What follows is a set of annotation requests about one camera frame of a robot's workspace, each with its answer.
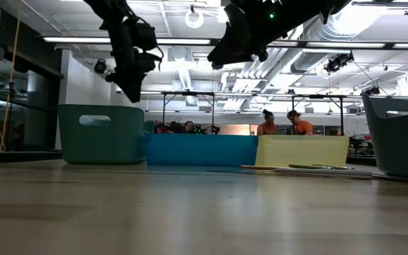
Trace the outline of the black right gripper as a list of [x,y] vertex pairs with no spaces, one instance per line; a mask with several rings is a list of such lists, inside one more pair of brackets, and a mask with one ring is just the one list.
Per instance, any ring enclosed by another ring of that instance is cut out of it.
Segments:
[[208,55],[209,62],[232,64],[263,57],[267,44],[317,15],[317,0],[231,0],[225,7],[225,36]]

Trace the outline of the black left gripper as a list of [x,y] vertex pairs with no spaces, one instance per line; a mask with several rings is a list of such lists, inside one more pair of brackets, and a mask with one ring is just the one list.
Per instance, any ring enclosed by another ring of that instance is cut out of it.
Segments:
[[155,69],[156,62],[162,63],[162,56],[154,55],[135,47],[132,43],[132,33],[136,22],[127,19],[121,23],[109,23],[108,34],[112,47],[110,55],[114,57],[116,66],[113,72],[106,76],[106,81],[116,81],[119,88],[130,102],[139,102],[142,81],[147,72]]

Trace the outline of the copper cutlery piece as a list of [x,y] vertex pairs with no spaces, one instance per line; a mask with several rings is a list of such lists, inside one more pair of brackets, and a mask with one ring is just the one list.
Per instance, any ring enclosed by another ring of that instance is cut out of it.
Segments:
[[240,165],[240,168],[254,171],[274,171],[277,166],[251,166],[251,165]]

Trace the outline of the black folding table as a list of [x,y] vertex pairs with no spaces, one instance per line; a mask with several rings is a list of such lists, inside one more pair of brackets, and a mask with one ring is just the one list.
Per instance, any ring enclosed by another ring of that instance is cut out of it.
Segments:
[[272,97],[272,98],[290,98],[292,102],[292,111],[295,110],[295,98],[308,98],[308,99],[326,99],[328,98],[330,101],[333,101],[334,98],[339,99],[338,103],[334,103],[336,106],[339,107],[340,109],[340,127],[341,127],[341,132],[340,136],[344,136],[344,110],[343,110],[343,103],[344,99],[346,98],[345,95],[325,95],[325,94],[289,94],[289,93],[263,93],[259,94],[259,96],[265,96],[265,97]]
[[[196,92],[196,91],[142,91],[142,95],[149,95],[149,94],[161,94],[163,96],[163,103],[162,103],[162,119],[161,123],[166,125],[166,113],[211,113],[212,114],[212,124],[215,125],[215,93],[213,92]],[[167,110],[166,106],[169,102],[175,98],[176,96],[192,96],[192,97],[203,97],[211,107],[211,110]]]

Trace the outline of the long ceiling light strip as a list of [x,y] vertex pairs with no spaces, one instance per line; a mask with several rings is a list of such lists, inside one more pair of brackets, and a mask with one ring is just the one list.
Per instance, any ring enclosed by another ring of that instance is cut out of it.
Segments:
[[[55,44],[109,44],[110,38],[80,38],[80,37],[44,37],[47,43]],[[160,45],[210,45],[209,39],[180,39],[180,38],[159,38]]]
[[408,43],[397,42],[273,42],[269,47],[290,48],[346,48],[346,49],[383,49],[383,50],[408,50]]

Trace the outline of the mint green plastic bin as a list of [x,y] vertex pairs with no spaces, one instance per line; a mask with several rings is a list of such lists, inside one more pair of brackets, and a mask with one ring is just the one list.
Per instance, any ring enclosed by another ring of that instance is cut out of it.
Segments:
[[69,164],[137,164],[147,159],[145,115],[139,108],[58,106],[62,157]]

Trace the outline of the blue plastic bin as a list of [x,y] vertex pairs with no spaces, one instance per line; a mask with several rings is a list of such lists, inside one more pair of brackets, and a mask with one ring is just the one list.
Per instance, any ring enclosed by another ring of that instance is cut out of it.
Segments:
[[246,135],[145,135],[147,163],[152,166],[254,165],[257,136]]

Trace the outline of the yellow translucent plastic bin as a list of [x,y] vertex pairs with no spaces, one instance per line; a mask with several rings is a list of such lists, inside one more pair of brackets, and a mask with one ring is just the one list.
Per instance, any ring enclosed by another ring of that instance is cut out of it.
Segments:
[[345,166],[349,138],[321,135],[259,136],[256,166]]

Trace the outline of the distant black equipment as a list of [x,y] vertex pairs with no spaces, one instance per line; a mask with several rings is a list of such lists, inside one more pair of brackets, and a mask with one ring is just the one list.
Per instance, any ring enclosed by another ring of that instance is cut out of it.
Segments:
[[374,157],[370,135],[354,135],[349,138],[347,155],[349,157]]

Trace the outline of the dark teal plastic bin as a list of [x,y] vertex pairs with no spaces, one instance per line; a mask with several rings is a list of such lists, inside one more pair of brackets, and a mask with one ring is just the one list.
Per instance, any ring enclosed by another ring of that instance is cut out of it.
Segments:
[[376,164],[388,175],[408,179],[408,98],[361,94]]

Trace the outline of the silver ventilation duct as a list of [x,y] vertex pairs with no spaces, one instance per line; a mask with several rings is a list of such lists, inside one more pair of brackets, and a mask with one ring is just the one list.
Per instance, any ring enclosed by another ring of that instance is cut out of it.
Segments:
[[[323,41],[343,41],[352,40],[360,32],[352,32],[350,28],[344,28],[345,25],[353,21],[355,17],[355,6],[348,5],[337,14],[329,17],[326,24],[323,24],[319,18],[304,32],[302,40],[323,40]],[[319,52],[305,52],[305,49],[297,53],[295,61],[291,64],[292,73],[303,74],[309,71],[327,54]]]

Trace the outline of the black aluminium rig frame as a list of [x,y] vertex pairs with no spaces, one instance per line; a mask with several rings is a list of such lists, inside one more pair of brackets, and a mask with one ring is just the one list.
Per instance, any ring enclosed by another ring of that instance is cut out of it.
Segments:
[[0,152],[0,163],[33,162],[43,160],[61,159],[61,151],[44,152]]

